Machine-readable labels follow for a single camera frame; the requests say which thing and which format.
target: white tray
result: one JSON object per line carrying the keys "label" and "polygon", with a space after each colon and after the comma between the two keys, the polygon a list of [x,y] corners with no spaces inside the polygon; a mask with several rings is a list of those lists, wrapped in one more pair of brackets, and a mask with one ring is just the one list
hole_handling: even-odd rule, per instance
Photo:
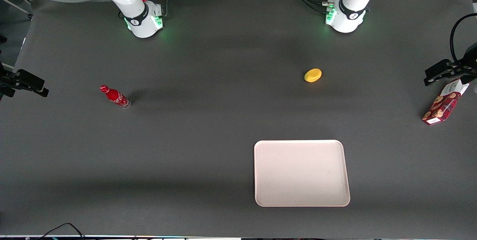
{"label": "white tray", "polygon": [[255,201],[260,206],[346,206],[344,150],[337,140],[259,141]]}

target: gray table surface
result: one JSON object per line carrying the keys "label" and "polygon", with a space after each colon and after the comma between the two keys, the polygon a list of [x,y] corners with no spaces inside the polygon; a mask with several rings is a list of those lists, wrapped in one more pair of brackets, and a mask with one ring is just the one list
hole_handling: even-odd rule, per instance
{"label": "gray table surface", "polygon": [[[424,70],[450,58],[471,0],[371,0],[351,34],[299,0],[172,0],[144,40],[109,2],[32,5],[16,69],[50,94],[0,103],[0,233],[477,237],[477,95],[420,120],[444,84],[425,87]],[[458,29],[458,56],[476,28]],[[314,67],[322,79],[304,82]],[[292,139],[343,143],[348,206],[255,203],[254,144]]]}

